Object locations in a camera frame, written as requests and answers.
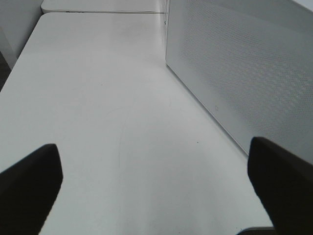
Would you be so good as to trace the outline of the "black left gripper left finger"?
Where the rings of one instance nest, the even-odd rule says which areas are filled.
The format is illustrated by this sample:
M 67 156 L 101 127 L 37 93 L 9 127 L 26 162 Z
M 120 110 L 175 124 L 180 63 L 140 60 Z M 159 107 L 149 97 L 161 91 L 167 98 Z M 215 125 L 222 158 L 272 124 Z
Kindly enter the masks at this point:
M 56 201 L 63 171 L 55 144 L 45 144 L 0 174 L 0 233 L 38 235 Z

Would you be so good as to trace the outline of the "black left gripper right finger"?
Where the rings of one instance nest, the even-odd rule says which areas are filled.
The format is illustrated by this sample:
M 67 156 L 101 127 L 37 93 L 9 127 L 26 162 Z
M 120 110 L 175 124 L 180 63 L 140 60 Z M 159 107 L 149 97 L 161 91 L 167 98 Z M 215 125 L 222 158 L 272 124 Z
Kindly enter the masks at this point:
M 263 137 L 250 143 L 247 174 L 279 235 L 313 233 L 313 166 Z

